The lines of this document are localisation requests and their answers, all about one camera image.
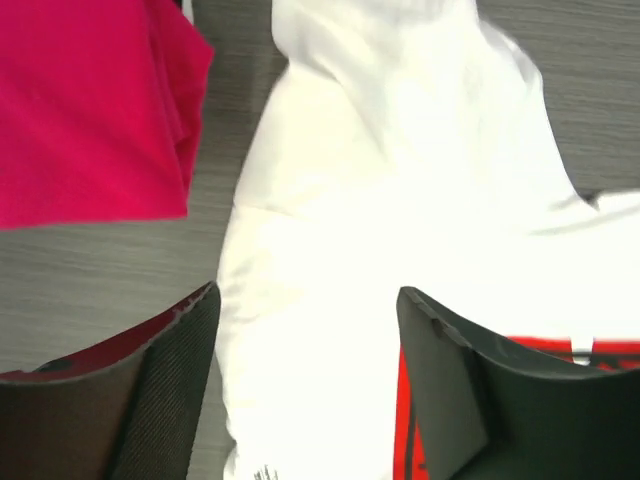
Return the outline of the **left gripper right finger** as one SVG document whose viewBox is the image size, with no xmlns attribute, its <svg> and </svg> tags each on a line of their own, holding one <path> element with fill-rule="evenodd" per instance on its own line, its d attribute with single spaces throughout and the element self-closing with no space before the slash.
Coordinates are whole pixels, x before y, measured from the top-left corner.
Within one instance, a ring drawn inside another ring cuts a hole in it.
<svg viewBox="0 0 640 480">
<path fill-rule="evenodd" d="M 400 479 L 635 479 L 639 346 L 509 339 L 404 287 Z"/>
</svg>

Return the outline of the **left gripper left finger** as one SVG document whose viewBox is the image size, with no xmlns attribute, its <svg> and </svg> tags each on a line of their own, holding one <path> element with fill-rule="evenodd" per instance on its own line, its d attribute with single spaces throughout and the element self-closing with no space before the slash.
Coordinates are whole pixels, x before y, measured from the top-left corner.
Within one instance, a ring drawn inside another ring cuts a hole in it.
<svg viewBox="0 0 640 480">
<path fill-rule="evenodd" d="M 2 478 L 186 478 L 220 305 L 209 282 L 93 346 L 2 373 Z"/>
</svg>

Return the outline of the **white Coca-Cola t-shirt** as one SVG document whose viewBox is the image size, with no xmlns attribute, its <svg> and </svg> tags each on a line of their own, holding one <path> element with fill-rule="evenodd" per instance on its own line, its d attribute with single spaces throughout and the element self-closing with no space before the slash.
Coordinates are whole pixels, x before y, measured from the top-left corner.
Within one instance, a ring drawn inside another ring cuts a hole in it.
<svg viewBox="0 0 640 480">
<path fill-rule="evenodd" d="M 542 76 L 473 1 L 276 1 L 287 66 L 217 282 L 228 479 L 400 479 L 397 298 L 639 346 L 639 195 L 583 198 Z"/>
</svg>

